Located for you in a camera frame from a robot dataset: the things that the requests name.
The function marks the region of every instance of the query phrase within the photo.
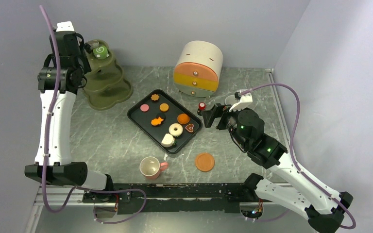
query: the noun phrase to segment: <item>orange drawer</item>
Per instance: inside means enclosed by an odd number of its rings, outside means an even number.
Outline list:
[[[217,74],[211,68],[194,62],[184,62],[177,65],[174,69],[174,73],[215,82],[219,81]]]
[[[218,81],[212,81],[207,79],[201,79],[195,76],[189,76],[185,74],[174,72],[174,83],[191,86],[208,91],[216,91],[218,88]]]

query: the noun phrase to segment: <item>orange cookie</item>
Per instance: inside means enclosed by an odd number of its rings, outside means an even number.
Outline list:
[[[159,95],[158,94],[153,94],[151,95],[152,101],[158,101],[159,100]]]
[[[181,124],[181,125],[185,125],[189,122],[189,116],[185,113],[182,113],[180,115],[178,115],[178,117],[176,118],[177,121]]]
[[[162,111],[162,112],[166,112],[168,111],[168,109],[170,108],[170,106],[167,104],[167,103],[163,103],[159,106],[159,109]]]
[[[160,117],[158,117],[158,119],[155,118],[155,119],[151,120],[151,125],[153,125],[153,126],[160,125],[162,123],[162,121],[164,121],[164,119],[162,119]]]

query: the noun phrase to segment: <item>black tray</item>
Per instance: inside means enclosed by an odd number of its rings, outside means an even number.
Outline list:
[[[159,100],[152,101],[151,95],[158,94]],[[162,103],[167,103],[170,108],[167,112],[165,112],[166,119],[162,122],[159,126],[152,126],[151,120],[156,118],[156,115],[161,112],[159,110],[159,106]],[[141,111],[140,107],[143,104],[149,105],[149,110],[146,112]],[[190,133],[186,131],[185,126],[183,125],[184,131],[182,132],[181,136],[176,137],[176,145],[172,147],[165,148],[161,145],[161,141],[164,138],[166,133],[169,133],[169,127],[173,123],[178,123],[177,117],[179,114],[185,113],[190,117],[190,121],[188,124],[194,124],[194,132]],[[163,90],[154,90],[149,95],[147,95],[144,99],[140,102],[135,104],[130,110],[128,110],[128,118],[131,119],[135,125],[137,125],[140,129],[143,130],[154,142],[156,142],[166,153],[168,154],[176,154],[178,153],[182,147],[187,144],[189,140],[202,128],[202,121],[188,111],[184,106],[170,97],[167,93]]]

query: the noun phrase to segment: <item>pink cookie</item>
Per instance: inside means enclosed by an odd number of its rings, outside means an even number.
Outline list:
[[[149,106],[147,104],[141,105],[141,111],[146,112],[149,110]]]

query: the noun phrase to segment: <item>pink handle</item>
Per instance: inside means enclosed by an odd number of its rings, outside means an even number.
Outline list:
[[[169,164],[167,162],[163,162],[160,165],[161,165],[161,167],[160,167],[161,171],[165,171],[169,166]]]

